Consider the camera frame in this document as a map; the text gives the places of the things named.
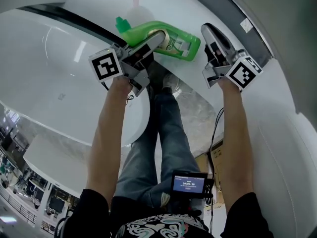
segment hand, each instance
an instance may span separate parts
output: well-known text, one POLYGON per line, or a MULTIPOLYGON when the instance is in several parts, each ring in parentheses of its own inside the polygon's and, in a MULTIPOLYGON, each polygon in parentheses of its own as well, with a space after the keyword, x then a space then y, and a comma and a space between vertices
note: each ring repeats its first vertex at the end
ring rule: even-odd
POLYGON ((232 83, 227 78, 222 78, 218 80, 218 84, 220 88, 222 89, 222 92, 240 92, 239 87, 237 87, 234 83, 232 83))
POLYGON ((119 76, 113 79, 110 89, 113 89, 116 92, 121 92, 124 96, 128 96, 132 90, 132 85, 129 83, 129 79, 127 77, 119 76))

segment forearm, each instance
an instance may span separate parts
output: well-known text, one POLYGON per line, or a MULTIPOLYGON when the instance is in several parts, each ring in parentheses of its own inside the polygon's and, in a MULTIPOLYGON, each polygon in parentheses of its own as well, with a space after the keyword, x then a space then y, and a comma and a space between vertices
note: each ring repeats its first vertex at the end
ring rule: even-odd
POLYGON ((253 160, 247 118, 239 89, 223 89, 224 140, 221 188, 226 209, 246 193, 253 191, 253 160))
POLYGON ((127 95, 111 86, 99 117, 88 162, 86 188, 102 194, 110 204, 118 179, 121 135, 127 95))

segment black sleeve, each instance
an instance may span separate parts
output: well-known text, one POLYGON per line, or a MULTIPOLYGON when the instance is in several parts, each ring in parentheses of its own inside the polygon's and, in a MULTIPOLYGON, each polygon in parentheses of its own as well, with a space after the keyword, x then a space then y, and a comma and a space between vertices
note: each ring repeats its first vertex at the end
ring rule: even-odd
POLYGON ((62 238, 110 237, 109 210, 106 199, 91 189, 84 189, 73 215, 62 227, 62 238))
POLYGON ((222 238, 273 238, 254 193, 240 197, 230 208, 222 238))

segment bottle label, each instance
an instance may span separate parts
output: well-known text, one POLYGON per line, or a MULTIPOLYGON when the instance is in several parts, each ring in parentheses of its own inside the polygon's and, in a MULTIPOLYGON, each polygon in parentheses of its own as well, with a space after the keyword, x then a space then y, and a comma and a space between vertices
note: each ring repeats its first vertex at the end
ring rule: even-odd
POLYGON ((190 51, 191 43, 184 41, 177 33, 167 29, 153 29, 148 33, 151 36, 157 31, 165 33, 165 39, 157 50, 162 50, 171 54, 187 57, 190 51))

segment black and white fiducial marker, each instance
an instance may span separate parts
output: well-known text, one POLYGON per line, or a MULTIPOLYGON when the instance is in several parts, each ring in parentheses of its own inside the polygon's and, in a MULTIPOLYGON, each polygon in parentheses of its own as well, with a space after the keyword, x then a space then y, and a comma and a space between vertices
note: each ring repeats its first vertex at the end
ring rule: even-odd
POLYGON ((114 49, 101 50, 89 56, 88 60, 100 83, 123 74, 114 49))
POLYGON ((262 73, 261 67, 251 56, 239 58, 226 74, 240 90, 244 90, 254 79, 262 73))

